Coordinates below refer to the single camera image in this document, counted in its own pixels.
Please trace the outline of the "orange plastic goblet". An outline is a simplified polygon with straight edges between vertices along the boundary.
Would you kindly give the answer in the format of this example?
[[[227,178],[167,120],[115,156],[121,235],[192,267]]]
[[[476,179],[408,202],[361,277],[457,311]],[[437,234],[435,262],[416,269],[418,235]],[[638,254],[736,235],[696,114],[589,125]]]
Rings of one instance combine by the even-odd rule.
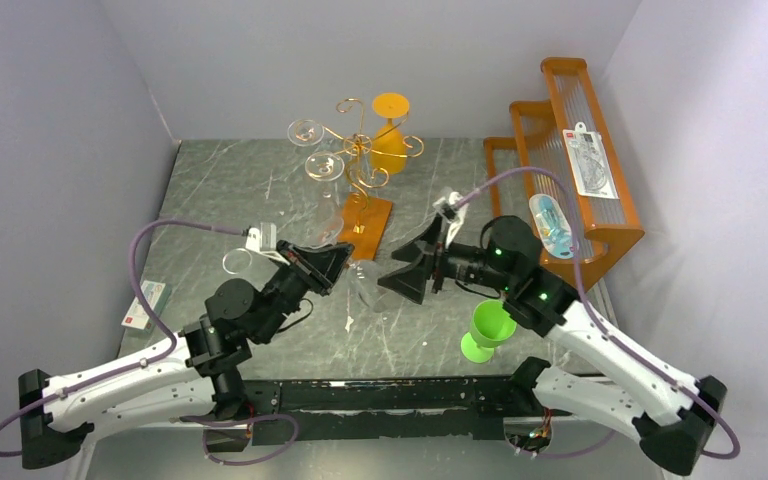
[[[381,93],[373,99],[373,112],[385,120],[374,135],[369,153],[370,166],[390,176],[400,173],[407,160],[407,146],[400,125],[408,118],[409,100],[395,92]]]

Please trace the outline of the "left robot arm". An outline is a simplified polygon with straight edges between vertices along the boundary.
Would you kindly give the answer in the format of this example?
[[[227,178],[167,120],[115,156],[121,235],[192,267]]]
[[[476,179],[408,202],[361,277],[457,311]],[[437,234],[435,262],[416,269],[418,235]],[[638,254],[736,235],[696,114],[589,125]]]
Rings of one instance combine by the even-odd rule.
[[[47,468],[75,456],[91,435],[102,437],[129,418],[125,405],[155,397],[202,404],[202,414],[231,420],[247,396],[238,367],[252,346],[266,345],[287,330],[309,293],[329,295],[354,247],[338,242],[303,247],[280,240],[277,267],[263,288],[242,278],[222,283],[195,322],[149,347],[98,367],[67,375],[40,369],[18,378],[21,464]]]

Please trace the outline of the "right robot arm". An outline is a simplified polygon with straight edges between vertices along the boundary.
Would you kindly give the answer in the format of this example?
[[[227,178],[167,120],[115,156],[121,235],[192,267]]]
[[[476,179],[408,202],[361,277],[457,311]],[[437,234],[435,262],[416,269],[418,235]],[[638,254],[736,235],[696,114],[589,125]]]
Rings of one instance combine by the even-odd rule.
[[[542,244],[521,218],[497,217],[484,231],[484,246],[447,244],[449,224],[436,215],[392,253],[404,265],[383,275],[379,286],[416,304],[446,279],[498,291],[512,321],[585,359],[613,383],[582,380],[530,357],[510,379],[516,411],[531,415],[545,407],[584,417],[637,442],[662,469],[690,475],[715,429],[726,386],[673,367],[615,328],[573,285],[540,266]]]

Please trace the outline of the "green plastic goblet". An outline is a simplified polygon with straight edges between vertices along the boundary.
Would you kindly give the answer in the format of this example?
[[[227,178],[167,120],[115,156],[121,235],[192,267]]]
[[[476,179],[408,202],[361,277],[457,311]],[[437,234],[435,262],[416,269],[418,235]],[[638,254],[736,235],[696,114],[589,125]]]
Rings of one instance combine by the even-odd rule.
[[[469,329],[460,342],[461,353],[470,362],[486,363],[517,327],[501,301],[485,300],[473,310]]]

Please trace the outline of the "blue packaged item on shelf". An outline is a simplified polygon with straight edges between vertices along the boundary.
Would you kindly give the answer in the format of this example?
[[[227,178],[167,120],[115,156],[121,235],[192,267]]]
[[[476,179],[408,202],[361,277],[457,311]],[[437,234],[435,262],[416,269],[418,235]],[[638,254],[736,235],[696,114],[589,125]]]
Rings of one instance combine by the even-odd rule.
[[[546,252],[557,259],[573,259],[578,247],[558,201],[547,194],[535,194],[529,199],[529,209]]]

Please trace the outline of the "orange wooden tiered shelf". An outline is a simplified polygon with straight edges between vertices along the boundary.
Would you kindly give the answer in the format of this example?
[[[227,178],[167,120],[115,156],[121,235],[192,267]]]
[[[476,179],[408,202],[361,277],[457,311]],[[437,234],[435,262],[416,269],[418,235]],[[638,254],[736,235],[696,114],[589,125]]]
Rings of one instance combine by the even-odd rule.
[[[514,152],[522,166],[548,170],[557,182],[526,174],[527,198],[556,200],[570,225],[582,230],[581,273],[586,288],[596,285],[643,237],[614,143],[582,58],[548,57],[541,63],[548,97],[509,106],[513,134],[483,141],[487,172],[494,156]]]

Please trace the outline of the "white packaged item on shelf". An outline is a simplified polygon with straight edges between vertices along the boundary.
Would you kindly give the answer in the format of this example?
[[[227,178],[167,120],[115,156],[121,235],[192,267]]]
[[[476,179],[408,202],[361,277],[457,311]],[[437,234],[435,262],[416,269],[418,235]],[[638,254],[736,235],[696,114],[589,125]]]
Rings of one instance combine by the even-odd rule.
[[[562,131],[574,184],[579,195],[618,200],[619,194],[602,142],[602,135],[584,122]]]

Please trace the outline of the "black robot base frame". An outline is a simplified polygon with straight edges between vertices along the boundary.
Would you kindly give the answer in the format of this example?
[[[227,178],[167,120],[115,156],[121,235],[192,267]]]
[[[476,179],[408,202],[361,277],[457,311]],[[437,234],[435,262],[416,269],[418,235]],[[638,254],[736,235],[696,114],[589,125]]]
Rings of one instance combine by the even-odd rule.
[[[256,446],[290,439],[468,436],[501,440],[507,420],[541,422],[519,373],[380,379],[221,381],[206,414],[215,429],[254,420]]]

